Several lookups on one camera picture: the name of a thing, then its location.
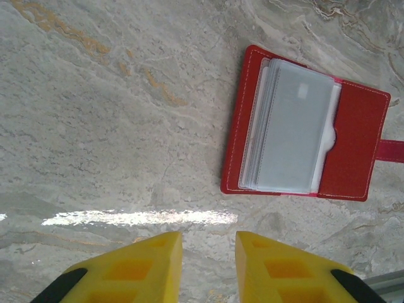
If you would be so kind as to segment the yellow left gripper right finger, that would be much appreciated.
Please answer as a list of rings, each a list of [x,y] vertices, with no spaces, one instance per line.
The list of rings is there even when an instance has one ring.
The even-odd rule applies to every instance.
[[[241,302],[382,302],[337,262],[252,232],[238,231],[235,263]]]

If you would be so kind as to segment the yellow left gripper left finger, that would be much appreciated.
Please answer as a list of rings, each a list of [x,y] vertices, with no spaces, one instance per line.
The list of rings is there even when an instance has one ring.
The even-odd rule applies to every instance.
[[[166,232],[76,263],[34,302],[177,302],[182,235]]]

